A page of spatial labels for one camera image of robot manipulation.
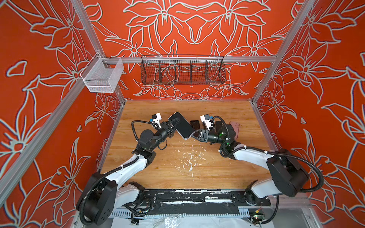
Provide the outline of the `phone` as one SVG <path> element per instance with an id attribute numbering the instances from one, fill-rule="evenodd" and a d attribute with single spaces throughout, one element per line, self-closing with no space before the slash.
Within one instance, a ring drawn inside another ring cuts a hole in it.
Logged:
<path id="1" fill-rule="evenodd" d="M 200 129 L 200 121 L 199 120 L 191 120 L 190 121 L 190 125 L 195 129 L 195 130 L 199 130 Z"/>
<path id="2" fill-rule="evenodd" d="M 178 123 L 174 123 L 173 126 L 183 139 L 187 140 L 194 135 L 195 129 L 180 112 L 175 112 L 168 118 L 169 121 L 175 119 L 178 120 Z"/>

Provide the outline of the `small green circuit board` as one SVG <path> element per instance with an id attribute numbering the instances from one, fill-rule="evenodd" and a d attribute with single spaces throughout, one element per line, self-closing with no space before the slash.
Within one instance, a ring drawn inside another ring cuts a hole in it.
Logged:
<path id="1" fill-rule="evenodd" d="M 264 215 L 260 212 L 250 212 L 249 221 L 252 224 L 261 224 L 264 221 Z"/>

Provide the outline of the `clear plastic bin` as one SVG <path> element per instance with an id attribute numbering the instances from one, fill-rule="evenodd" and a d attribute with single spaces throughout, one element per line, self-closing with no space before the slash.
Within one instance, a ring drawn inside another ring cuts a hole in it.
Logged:
<path id="1" fill-rule="evenodd" d="M 124 72 L 124 64 L 121 58 L 110 66 L 96 55 L 80 73 L 80 76 L 91 93 L 113 93 Z"/>

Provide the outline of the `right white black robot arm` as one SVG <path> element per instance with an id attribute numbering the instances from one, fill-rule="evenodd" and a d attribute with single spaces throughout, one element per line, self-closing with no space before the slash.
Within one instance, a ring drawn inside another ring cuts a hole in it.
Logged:
<path id="1" fill-rule="evenodd" d="M 322 171 L 313 163 L 294 156 L 286 149 L 266 151 L 250 147 L 235 139 L 232 125 L 219 116 L 209 114 L 200 117 L 205 129 L 199 129 L 197 140 L 204 143 L 219 144 L 219 154 L 224 158 L 249 162 L 270 173 L 267 180 L 253 181 L 246 193 L 262 199 L 270 195 L 295 197 L 299 192 L 315 192 L 324 185 Z"/>

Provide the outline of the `dark phone case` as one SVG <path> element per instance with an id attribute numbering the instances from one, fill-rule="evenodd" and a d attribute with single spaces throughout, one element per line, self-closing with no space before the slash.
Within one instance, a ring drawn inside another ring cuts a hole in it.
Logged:
<path id="1" fill-rule="evenodd" d="M 219 130 L 220 128 L 222 128 L 224 126 L 222 121 L 215 121 L 215 127 L 217 130 Z"/>

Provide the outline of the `pink phone case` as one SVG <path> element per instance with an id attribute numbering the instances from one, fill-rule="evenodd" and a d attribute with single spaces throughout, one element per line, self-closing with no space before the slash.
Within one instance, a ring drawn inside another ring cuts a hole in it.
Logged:
<path id="1" fill-rule="evenodd" d="M 240 124 L 238 122 L 235 122 L 235 121 L 230 121 L 230 125 L 232 125 L 236 135 L 238 136 L 239 129 L 240 129 Z"/>

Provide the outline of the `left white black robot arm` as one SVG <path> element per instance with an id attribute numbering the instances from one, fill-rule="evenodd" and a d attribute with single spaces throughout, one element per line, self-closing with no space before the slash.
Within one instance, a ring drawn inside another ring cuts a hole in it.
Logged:
<path id="1" fill-rule="evenodd" d="M 136 183 L 126 185 L 126 181 L 152 163 L 155 149 L 174 136 L 179 122 L 179 118 L 160 124 L 149 122 L 157 131 L 146 129 L 135 137 L 137 145 L 129 160 L 109 172 L 96 172 L 89 178 L 76 205 L 83 225 L 101 225 L 115 207 L 128 206 L 138 200 L 144 188 Z"/>

